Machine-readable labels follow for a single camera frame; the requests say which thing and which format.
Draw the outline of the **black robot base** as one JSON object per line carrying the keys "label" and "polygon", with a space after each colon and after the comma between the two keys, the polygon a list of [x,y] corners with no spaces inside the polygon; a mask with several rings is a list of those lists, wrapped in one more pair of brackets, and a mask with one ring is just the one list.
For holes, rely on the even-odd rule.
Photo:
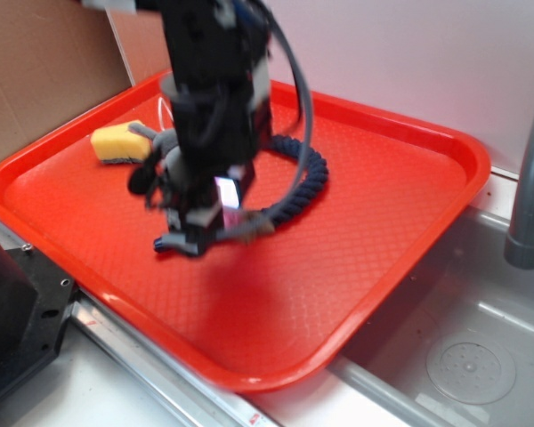
{"label": "black robot base", "polygon": [[0,401],[58,357],[75,292],[38,249],[0,244]]}

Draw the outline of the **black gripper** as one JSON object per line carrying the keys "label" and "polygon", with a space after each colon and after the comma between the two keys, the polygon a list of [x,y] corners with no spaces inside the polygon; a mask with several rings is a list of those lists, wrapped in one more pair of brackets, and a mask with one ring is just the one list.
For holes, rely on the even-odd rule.
{"label": "black gripper", "polygon": [[271,139],[271,81],[262,57],[238,82],[219,81],[188,88],[170,75],[160,87],[171,101],[179,148],[166,157],[163,195],[171,206],[199,207],[182,213],[166,209],[166,249],[201,256],[218,238],[242,238],[255,229],[243,207],[255,178],[254,160]]}

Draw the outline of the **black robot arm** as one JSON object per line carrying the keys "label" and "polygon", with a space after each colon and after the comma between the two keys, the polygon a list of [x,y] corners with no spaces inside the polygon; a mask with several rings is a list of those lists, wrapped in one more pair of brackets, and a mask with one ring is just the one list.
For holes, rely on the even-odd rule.
{"label": "black robot arm", "polygon": [[270,29],[240,1],[93,1],[89,7],[161,16],[172,72],[160,87],[173,123],[163,131],[130,125],[151,149],[128,189],[166,215],[157,252],[200,256],[227,235],[217,180],[245,189],[271,138]]}

